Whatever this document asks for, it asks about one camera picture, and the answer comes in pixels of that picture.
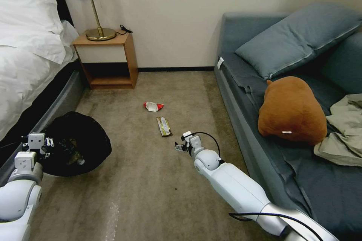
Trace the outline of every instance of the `beige carpet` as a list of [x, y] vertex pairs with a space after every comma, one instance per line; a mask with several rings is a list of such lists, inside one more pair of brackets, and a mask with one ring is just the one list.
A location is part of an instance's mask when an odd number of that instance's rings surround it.
[[[145, 101], [165, 106], [148, 112]], [[246, 172], [213, 72], [140, 73], [134, 90], [85, 91], [77, 111], [103, 126], [112, 153], [87, 174], [44, 176], [32, 241], [278, 240], [229, 217], [233, 210], [189, 155], [174, 150], [183, 132], [205, 131], [218, 140], [222, 158]], [[174, 136], [161, 137], [158, 116]]]

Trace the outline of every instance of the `blue cushion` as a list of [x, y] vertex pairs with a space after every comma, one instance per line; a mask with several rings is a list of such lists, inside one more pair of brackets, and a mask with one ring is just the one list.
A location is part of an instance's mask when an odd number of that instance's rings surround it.
[[347, 93], [362, 93], [362, 32], [341, 42], [321, 68], [321, 73]]
[[313, 60], [355, 32], [362, 15], [334, 3], [313, 3], [272, 25], [235, 53], [264, 79]]

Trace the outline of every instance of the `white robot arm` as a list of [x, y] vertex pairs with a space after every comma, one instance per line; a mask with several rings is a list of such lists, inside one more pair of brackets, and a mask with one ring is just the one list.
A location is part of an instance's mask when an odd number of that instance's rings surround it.
[[289, 226], [285, 241], [338, 241], [329, 231], [298, 210], [277, 207], [267, 198], [263, 188], [219, 155], [201, 145], [200, 137], [186, 132], [181, 137], [185, 145], [176, 150], [188, 150], [196, 170], [205, 176], [217, 193], [236, 211], [232, 217], [242, 215], [256, 221], [265, 231], [280, 236]]
[[[29, 150], [40, 149], [45, 140], [49, 141], [45, 134], [32, 133], [24, 146], [29, 145]], [[15, 169], [8, 183], [0, 188], [0, 240], [29, 239], [30, 221], [41, 196], [42, 169], [33, 151], [18, 152], [15, 156]]]

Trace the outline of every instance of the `nightstand shelf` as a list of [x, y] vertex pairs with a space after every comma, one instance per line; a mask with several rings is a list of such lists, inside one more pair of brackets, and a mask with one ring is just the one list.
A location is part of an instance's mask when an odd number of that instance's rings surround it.
[[131, 34], [107, 41], [89, 41], [83, 34], [73, 45], [91, 89], [135, 88], [138, 68]]

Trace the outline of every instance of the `khaki cloth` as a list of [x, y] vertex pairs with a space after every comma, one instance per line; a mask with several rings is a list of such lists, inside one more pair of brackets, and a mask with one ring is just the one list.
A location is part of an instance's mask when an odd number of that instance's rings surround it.
[[314, 153], [343, 166], [362, 166], [362, 94], [346, 95], [330, 108], [327, 121], [340, 133], [330, 133]]

